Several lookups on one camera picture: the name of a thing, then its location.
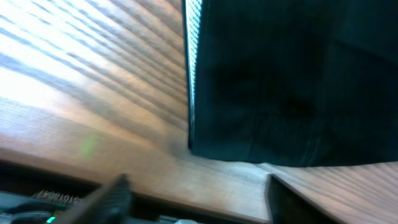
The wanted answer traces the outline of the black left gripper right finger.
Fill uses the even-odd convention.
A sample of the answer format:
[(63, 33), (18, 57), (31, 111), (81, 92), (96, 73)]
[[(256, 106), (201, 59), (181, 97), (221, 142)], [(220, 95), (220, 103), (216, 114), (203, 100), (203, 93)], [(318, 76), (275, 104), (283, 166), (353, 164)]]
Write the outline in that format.
[(272, 224), (339, 224), (339, 219), (275, 174), (267, 178), (267, 212)]

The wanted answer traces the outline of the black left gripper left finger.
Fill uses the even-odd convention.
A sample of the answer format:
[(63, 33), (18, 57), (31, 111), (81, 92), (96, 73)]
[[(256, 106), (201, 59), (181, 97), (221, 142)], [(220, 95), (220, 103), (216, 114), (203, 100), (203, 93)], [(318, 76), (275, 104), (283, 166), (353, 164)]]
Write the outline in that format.
[(55, 224), (123, 224), (131, 201), (127, 175), (121, 174), (63, 212)]

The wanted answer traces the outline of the black pants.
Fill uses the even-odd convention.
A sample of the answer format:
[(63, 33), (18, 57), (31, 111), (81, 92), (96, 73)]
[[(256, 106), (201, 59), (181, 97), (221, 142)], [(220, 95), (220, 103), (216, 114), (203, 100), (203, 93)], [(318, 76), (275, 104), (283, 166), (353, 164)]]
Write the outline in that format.
[(397, 160), (397, 0), (200, 0), (182, 12), (192, 154)]

